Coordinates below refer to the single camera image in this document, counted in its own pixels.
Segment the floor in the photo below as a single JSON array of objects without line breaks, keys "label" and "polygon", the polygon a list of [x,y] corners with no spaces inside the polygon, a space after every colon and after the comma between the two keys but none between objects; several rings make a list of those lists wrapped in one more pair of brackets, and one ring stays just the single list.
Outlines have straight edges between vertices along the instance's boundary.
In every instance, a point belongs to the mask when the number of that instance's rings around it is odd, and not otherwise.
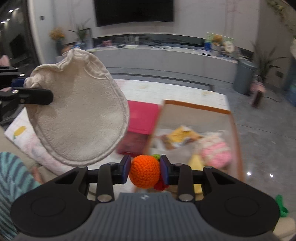
[{"label": "floor", "polygon": [[[116,79],[144,80],[193,88],[207,86],[155,77],[112,74]],[[188,75],[176,74],[188,80]],[[205,82],[198,77],[191,81]],[[209,80],[214,91],[228,97],[239,133],[245,180],[249,185],[275,197],[281,194],[290,216],[296,220],[296,108],[282,96],[268,91],[258,109],[251,107],[250,97],[239,94],[230,83]]]}]

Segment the green object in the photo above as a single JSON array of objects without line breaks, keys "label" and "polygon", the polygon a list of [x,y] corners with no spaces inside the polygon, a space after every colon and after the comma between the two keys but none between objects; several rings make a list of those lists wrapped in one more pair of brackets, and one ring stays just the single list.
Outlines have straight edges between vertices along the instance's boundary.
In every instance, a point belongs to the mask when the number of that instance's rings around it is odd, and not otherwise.
[{"label": "green object", "polygon": [[154,154],[152,155],[154,158],[156,158],[158,161],[160,160],[160,155],[159,154]]},{"label": "green object", "polygon": [[285,218],[286,216],[288,216],[289,211],[288,211],[288,209],[286,209],[286,208],[284,207],[284,204],[283,204],[283,196],[282,196],[282,195],[277,195],[277,196],[276,196],[276,203],[277,203],[278,206],[279,206],[280,216],[281,216],[282,218]]},{"label": "green object", "polygon": [[82,23],[81,25],[76,25],[76,31],[73,30],[69,30],[71,32],[76,33],[78,40],[80,40],[81,42],[84,42],[85,37],[86,37],[86,31],[87,28],[85,28],[85,25],[87,24],[87,22],[90,20],[91,18],[89,18],[88,20],[86,20],[84,23]]},{"label": "green object", "polygon": [[262,83],[265,83],[267,74],[269,73],[269,71],[273,68],[277,68],[280,69],[279,66],[273,65],[273,62],[278,60],[278,59],[282,59],[282,58],[286,58],[286,57],[277,57],[277,58],[272,58],[274,52],[276,51],[276,46],[269,52],[269,54],[267,55],[266,52],[261,51],[259,46],[256,46],[254,43],[253,47],[254,47],[254,52],[256,54],[256,60],[258,61],[258,75],[261,77],[262,79]]}]

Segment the gray trash bin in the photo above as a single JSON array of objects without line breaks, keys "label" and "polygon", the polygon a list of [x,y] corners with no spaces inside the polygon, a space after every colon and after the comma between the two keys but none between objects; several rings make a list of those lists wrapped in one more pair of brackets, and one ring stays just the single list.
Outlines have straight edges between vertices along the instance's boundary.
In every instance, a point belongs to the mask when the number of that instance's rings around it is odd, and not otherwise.
[{"label": "gray trash bin", "polygon": [[240,59],[237,65],[233,89],[241,94],[248,94],[256,69],[257,66],[254,63],[246,59]]}]

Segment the crocheted orange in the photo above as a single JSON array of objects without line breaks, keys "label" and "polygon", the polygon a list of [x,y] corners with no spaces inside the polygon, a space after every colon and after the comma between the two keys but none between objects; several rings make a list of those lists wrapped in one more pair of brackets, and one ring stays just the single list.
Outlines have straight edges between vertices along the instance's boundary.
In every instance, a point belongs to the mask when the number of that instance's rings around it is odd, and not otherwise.
[{"label": "crocheted orange", "polygon": [[129,177],[139,188],[152,188],[159,180],[160,166],[153,156],[140,155],[133,159]]}]

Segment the pink crocheted toy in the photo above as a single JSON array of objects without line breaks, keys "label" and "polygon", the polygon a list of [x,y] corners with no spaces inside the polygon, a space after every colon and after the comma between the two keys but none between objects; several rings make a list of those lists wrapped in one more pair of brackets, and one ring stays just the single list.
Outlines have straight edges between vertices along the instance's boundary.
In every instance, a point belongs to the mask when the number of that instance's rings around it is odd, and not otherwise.
[{"label": "pink crocheted toy", "polygon": [[230,148],[220,137],[220,133],[206,133],[205,137],[199,140],[199,144],[205,165],[220,169],[231,162]]}]

